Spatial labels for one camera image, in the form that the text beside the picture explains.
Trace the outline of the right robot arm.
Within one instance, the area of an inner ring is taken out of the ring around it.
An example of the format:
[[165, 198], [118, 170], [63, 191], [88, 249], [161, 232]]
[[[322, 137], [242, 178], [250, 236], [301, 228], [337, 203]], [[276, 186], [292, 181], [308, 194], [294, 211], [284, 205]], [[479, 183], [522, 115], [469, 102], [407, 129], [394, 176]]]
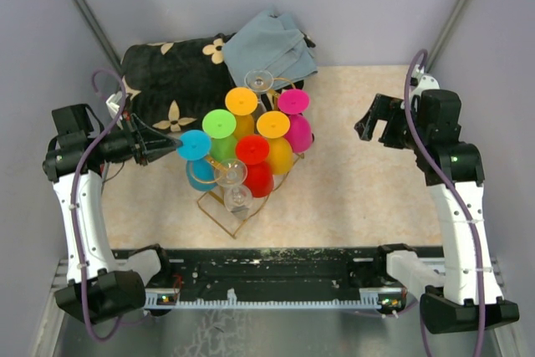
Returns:
[[377, 94], [355, 124], [361, 140], [371, 140], [378, 121], [386, 123], [380, 142], [410, 149], [425, 176], [441, 225], [445, 272], [427, 267], [405, 244], [379, 249], [374, 279], [389, 287], [400, 282], [418, 298], [425, 327], [433, 334], [476, 331], [479, 316], [494, 329], [519, 320], [519, 307], [506, 300], [488, 252], [482, 212], [484, 171], [479, 150], [459, 139], [461, 100], [445, 89], [414, 96], [411, 120], [402, 99]]

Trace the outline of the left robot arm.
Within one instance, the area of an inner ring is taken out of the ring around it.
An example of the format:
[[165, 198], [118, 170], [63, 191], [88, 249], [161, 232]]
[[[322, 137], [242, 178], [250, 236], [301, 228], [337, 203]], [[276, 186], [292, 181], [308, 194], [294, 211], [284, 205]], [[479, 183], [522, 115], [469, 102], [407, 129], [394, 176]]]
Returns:
[[82, 323], [99, 324], [145, 306], [148, 284], [168, 285], [174, 268], [158, 245], [134, 251], [125, 263], [114, 256], [101, 205], [106, 163], [129, 159], [146, 166], [181, 141], [129, 115], [122, 128], [101, 127], [96, 137], [86, 104], [53, 110], [57, 135], [49, 142], [43, 171], [53, 185], [68, 245], [66, 286], [54, 294], [60, 309]]

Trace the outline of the green wine glass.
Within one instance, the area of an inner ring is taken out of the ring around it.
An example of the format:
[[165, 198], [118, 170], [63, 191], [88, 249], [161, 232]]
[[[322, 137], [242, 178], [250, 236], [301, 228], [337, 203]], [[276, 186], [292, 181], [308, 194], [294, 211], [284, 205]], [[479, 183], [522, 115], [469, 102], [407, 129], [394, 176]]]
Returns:
[[237, 139], [234, 131], [237, 128], [235, 116], [228, 110], [212, 110], [205, 115], [202, 129], [211, 138], [210, 156], [216, 161], [235, 159]]

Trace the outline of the blue wine glass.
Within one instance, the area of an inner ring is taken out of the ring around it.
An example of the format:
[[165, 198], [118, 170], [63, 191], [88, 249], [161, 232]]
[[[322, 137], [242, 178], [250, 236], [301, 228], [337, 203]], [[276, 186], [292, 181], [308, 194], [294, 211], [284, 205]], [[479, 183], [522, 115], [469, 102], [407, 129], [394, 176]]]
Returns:
[[192, 188], [207, 192], [217, 186], [214, 169], [206, 160], [211, 150], [211, 138], [204, 131], [190, 130], [179, 138], [177, 154], [186, 161], [186, 177]]

